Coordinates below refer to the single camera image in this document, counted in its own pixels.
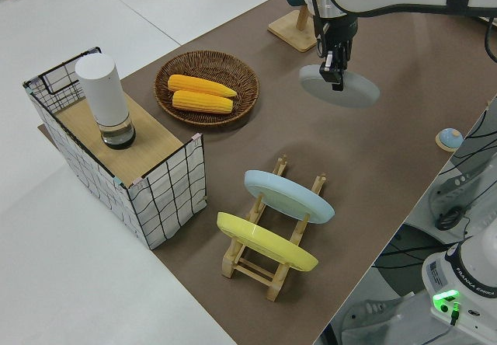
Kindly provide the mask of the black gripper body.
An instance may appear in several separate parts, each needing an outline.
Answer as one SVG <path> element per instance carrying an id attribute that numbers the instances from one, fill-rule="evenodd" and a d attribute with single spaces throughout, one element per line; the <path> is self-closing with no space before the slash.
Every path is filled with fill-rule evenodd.
<path id="1" fill-rule="evenodd" d="M 335 46 L 346 50 L 346 60 L 351 56 L 353 37 L 358 30 L 358 19 L 354 15 L 344 15 L 335 18 L 314 16 L 314 29 L 317 52 L 320 58 Z"/>

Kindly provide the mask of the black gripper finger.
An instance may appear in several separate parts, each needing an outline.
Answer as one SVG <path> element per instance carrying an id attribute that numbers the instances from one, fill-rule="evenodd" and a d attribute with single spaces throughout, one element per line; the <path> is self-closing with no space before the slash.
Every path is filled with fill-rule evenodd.
<path id="1" fill-rule="evenodd" d="M 338 44 L 333 49 L 333 69 L 335 74 L 335 83 L 333 84 L 334 91 L 342 91 L 344 87 L 343 72 L 344 72 L 344 53 L 343 45 Z"/>
<path id="2" fill-rule="evenodd" d="M 321 63 L 319 73 L 326 82 L 335 83 L 335 72 L 333 69 L 333 52 L 329 51 Z"/>

